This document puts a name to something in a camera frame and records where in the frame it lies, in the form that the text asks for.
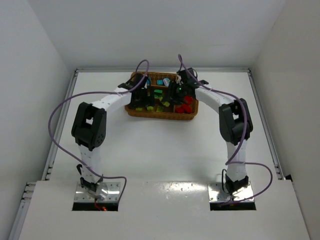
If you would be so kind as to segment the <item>red lego brick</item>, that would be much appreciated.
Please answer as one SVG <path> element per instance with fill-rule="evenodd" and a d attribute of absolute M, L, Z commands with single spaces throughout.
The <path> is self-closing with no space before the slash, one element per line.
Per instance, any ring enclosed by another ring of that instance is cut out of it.
<path fill-rule="evenodd" d="M 178 114 L 191 114 L 193 109 L 188 104 L 176 105 L 174 107 L 174 112 Z"/>

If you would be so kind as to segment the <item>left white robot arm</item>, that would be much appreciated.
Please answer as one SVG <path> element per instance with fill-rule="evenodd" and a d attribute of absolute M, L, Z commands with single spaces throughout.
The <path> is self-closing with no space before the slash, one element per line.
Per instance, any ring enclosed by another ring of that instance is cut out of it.
<path fill-rule="evenodd" d="M 146 74 L 134 73 L 127 82 L 118 85 L 105 97 L 79 104 L 71 135 L 80 150 L 80 164 L 77 166 L 80 183 L 89 191 L 97 192 L 98 186 L 107 178 L 100 169 L 101 145 L 107 136 L 107 117 L 132 103 L 137 94 L 142 93 L 142 99 L 148 100 L 147 80 Z"/>

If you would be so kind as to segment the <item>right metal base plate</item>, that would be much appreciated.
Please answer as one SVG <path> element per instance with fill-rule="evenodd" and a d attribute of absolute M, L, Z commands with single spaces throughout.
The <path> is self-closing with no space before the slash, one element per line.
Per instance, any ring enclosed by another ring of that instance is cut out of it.
<path fill-rule="evenodd" d="M 223 191 L 221 182 L 213 182 L 208 184 L 208 196 L 209 202 L 213 204 L 222 203 L 235 203 L 240 201 L 240 203 L 254 203 L 253 189 L 251 183 L 249 182 L 247 187 L 242 187 L 230 195 Z"/>

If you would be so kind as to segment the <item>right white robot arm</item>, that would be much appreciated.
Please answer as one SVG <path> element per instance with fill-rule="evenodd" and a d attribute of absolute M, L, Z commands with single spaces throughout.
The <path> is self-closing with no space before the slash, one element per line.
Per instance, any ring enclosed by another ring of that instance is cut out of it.
<path fill-rule="evenodd" d="M 227 169 L 222 189 L 232 195 L 247 187 L 246 147 L 253 123 L 246 100 L 215 90 L 207 81 L 198 80 L 193 68 L 177 71 L 176 79 L 169 83 L 165 96 L 167 100 L 179 104 L 184 97 L 192 97 L 218 113 L 219 132 L 227 146 Z"/>

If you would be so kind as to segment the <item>brown wicker divided basket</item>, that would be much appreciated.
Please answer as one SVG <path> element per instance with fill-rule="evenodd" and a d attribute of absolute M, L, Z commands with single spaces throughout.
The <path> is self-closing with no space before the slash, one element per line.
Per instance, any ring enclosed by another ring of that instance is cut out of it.
<path fill-rule="evenodd" d="M 193 102 L 188 104 L 192 107 L 192 113 L 187 114 L 179 114 L 175 113 L 175 106 L 182 105 L 182 104 L 170 104 L 169 107 L 165 107 L 162 102 L 164 102 L 164 95 L 168 91 L 168 87 L 164 85 L 157 85 L 157 80 L 163 80 L 164 78 L 169 78 L 172 81 L 175 81 L 177 75 L 174 73 L 167 73 L 167 72 L 149 72 L 147 74 L 148 77 L 151 78 L 151 91 L 154 93 L 154 90 L 162 90 L 163 96 L 160 98 L 154 98 L 155 105 L 153 106 L 153 111 L 148 111 L 147 107 L 143 107 L 143 111 L 136 111 L 136 107 L 131 108 L 130 104 L 126 105 L 124 109 L 127 113 L 132 117 L 141 117 L 141 118 L 154 118 L 154 119 L 165 119 L 165 120 L 176 120 L 176 121 L 190 121 L 192 120 L 198 113 L 199 108 L 199 101 L 193 98 Z M 157 107 L 162 106 L 163 112 L 157 112 Z"/>

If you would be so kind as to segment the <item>green upturned lego brick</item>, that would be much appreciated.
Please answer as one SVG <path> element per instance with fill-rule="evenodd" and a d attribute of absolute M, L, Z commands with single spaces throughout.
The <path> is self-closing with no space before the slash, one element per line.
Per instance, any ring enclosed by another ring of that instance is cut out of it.
<path fill-rule="evenodd" d="M 163 91 L 161 89 L 155 89 L 154 90 L 154 97 L 156 99 L 159 99 L 163 96 Z"/>

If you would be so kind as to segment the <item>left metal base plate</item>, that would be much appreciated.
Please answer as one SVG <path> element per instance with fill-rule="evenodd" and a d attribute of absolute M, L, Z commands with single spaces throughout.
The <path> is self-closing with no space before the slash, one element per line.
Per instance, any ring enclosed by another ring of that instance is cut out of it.
<path fill-rule="evenodd" d="M 96 191 L 88 190 L 78 182 L 75 189 L 74 202 L 93 204 L 96 200 L 98 203 L 114 204 L 119 200 L 120 190 L 120 182 L 98 182 Z"/>

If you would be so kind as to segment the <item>blue lego base piece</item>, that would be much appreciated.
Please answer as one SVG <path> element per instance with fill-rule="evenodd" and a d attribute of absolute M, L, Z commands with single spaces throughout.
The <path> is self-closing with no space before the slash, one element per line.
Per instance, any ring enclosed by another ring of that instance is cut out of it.
<path fill-rule="evenodd" d="M 163 85 L 163 80 L 162 79 L 157 80 L 156 83 L 157 83 L 157 85 Z"/>

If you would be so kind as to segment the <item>metal base plate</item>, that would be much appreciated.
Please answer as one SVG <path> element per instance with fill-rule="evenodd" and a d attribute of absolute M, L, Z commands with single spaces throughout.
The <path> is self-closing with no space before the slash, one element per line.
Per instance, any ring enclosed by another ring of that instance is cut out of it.
<path fill-rule="evenodd" d="M 96 191 L 88 190 L 78 182 L 75 189 L 74 202 L 93 204 L 96 200 L 98 203 L 114 204 L 119 200 L 120 190 L 120 182 L 98 182 Z"/>
<path fill-rule="evenodd" d="M 251 183 L 249 182 L 247 187 L 242 187 L 230 195 L 223 191 L 221 182 L 213 182 L 208 184 L 208 196 L 209 202 L 213 204 L 222 203 L 235 203 L 240 201 L 240 203 L 254 203 L 253 189 Z"/>

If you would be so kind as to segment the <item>lime green lego piece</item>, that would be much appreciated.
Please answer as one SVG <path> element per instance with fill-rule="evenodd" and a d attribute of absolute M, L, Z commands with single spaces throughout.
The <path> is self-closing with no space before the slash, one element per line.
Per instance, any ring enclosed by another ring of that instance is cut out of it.
<path fill-rule="evenodd" d="M 168 101 L 162 101 L 161 102 L 165 107 L 169 107 L 170 103 Z"/>

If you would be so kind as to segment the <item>red lego arch piece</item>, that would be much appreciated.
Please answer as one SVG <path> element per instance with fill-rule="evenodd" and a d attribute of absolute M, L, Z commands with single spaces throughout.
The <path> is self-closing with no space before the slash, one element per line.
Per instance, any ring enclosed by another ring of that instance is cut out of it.
<path fill-rule="evenodd" d="M 191 96 L 185 96 L 184 102 L 188 105 L 190 105 L 193 102 L 193 98 Z"/>

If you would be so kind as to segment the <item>lime small lego brick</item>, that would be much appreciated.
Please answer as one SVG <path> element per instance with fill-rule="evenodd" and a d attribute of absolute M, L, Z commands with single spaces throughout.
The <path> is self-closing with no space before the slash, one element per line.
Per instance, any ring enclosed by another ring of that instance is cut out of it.
<path fill-rule="evenodd" d="M 161 112 L 163 112 L 163 109 L 164 109 L 164 108 L 163 108 L 162 106 L 158 106 L 157 109 L 156 109 L 156 111 L 161 113 Z"/>

